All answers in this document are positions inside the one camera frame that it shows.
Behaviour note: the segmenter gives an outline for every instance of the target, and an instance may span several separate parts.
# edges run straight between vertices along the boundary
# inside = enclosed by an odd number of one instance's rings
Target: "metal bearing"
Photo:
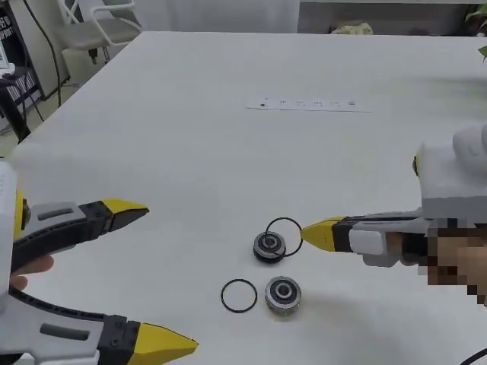
[[[296,281],[278,276],[267,284],[265,298],[271,311],[279,316],[289,316],[299,307],[301,289]]]
[[[281,261],[286,253],[284,238],[276,232],[262,232],[253,241],[253,254],[260,261],[274,264]]]

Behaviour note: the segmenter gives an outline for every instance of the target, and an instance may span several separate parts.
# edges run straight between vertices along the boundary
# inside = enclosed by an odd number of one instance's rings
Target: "pixelated hand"
[[[50,255],[33,261],[11,275],[10,285],[16,287],[18,290],[23,290],[27,286],[27,278],[24,275],[48,271],[53,265],[54,259]]]
[[[465,285],[468,294],[476,295],[478,303],[485,304],[486,229],[475,230],[475,236],[450,236],[448,232],[441,235],[428,239],[428,259],[420,262],[420,274],[427,273],[430,285]],[[398,246],[401,241],[398,233],[387,238],[388,245]]]

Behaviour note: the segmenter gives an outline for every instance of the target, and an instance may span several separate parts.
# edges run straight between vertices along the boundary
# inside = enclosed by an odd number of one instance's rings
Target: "black rubber o-ring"
[[[244,283],[244,284],[248,284],[253,289],[253,292],[255,294],[255,297],[253,299],[253,303],[250,304],[247,308],[245,308],[245,309],[234,309],[234,308],[230,308],[226,304],[225,299],[223,298],[223,295],[224,295],[224,292],[227,290],[227,287],[230,286],[230,285],[232,285],[233,283]],[[257,288],[256,288],[256,286],[254,284],[252,284],[250,281],[245,280],[245,279],[234,279],[234,280],[230,280],[221,289],[220,299],[221,299],[221,304],[223,304],[223,306],[228,311],[230,311],[232,313],[245,313],[245,312],[248,312],[249,310],[251,310],[252,308],[254,308],[254,306],[257,304]]]
[[[278,221],[290,221],[290,222],[294,223],[296,225],[296,227],[298,227],[300,234],[301,234],[301,231],[303,230],[303,228],[301,228],[301,225],[297,221],[295,221],[294,219],[288,218],[288,217],[279,217],[279,218],[274,219],[271,223],[267,224],[266,232],[264,233],[264,239],[269,234],[269,230],[271,229],[271,226],[275,222],[278,222]],[[303,239],[301,238],[301,241],[299,241],[299,245],[298,245],[297,249],[295,249],[293,252],[285,253],[284,255],[282,255],[282,257],[289,257],[289,256],[293,256],[293,255],[297,254],[302,246],[303,246]]]

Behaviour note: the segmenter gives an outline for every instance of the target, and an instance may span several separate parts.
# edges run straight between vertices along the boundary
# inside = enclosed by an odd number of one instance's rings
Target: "green leaf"
[[[482,5],[479,10],[474,11],[473,13],[468,14],[465,17],[465,21],[468,21],[471,17],[476,17],[476,16],[479,16],[479,15],[487,15],[487,4]]]
[[[482,48],[479,48],[479,52],[482,56],[484,56],[484,61],[487,58],[487,46],[483,46]]]

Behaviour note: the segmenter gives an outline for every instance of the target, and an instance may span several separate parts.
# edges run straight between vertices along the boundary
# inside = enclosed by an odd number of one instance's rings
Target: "yellow fingertip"
[[[134,202],[126,202],[120,199],[104,199],[102,200],[102,202],[106,205],[108,209],[110,209],[112,214],[121,213],[123,211],[148,209],[146,205],[134,203]]]
[[[333,240],[332,227],[342,219],[343,217],[332,217],[325,221],[312,224],[309,227],[305,227],[301,231],[301,238],[318,249],[335,252],[336,249]]]
[[[14,215],[14,240],[16,240],[22,231],[22,215],[24,213],[24,195],[22,190],[17,188],[15,196],[15,215]]]
[[[160,365],[192,354],[198,343],[164,327],[142,323],[127,365]]]

